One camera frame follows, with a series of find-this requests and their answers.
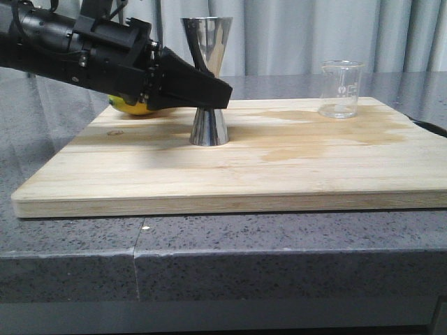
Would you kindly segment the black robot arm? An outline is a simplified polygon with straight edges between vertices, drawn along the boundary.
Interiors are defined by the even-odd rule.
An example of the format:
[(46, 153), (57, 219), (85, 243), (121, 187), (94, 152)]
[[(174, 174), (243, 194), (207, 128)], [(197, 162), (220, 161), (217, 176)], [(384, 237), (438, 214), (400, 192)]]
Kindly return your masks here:
[(110, 1), (84, 1), (75, 19), (58, 14), (57, 6), (1, 2), (3, 67), (118, 96), (129, 105), (145, 103), (149, 110), (228, 105), (231, 86), (152, 40), (150, 23), (114, 22)]

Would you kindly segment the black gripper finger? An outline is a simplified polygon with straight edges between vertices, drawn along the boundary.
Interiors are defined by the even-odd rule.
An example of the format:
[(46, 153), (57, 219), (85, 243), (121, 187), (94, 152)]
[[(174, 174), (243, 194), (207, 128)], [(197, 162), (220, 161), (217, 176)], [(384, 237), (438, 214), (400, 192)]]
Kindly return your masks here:
[(205, 63), (205, 60), (203, 58), (203, 53), (201, 51), (199, 44), (189, 43), (189, 49), (191, 52), (191, 56), (193, 58), (195, 68), (203, 73), (206, 73), (207, 75), (210, 75), (211, 77), (214, 77), (214, 73), (208, 69), (208, 67)]
[(233, 88), (223, 80), (196, 69), (164, 47), (156, 65), (149, 70), (147, 108), (224, 109), (228, 106), (232, 91)]

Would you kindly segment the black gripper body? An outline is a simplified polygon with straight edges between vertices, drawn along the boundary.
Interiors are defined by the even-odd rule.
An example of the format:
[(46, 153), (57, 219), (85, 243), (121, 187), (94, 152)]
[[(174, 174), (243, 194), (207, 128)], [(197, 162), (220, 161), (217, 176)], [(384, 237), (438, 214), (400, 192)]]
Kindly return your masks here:
[(73, 32), (82, 43), (79, 63), (87, 71), (89, 87), (129, 105), (148, 99), (161, 49), (150, 38), (151, 30), (149, 22), (133, 17), (122, 25), (80, 15)]

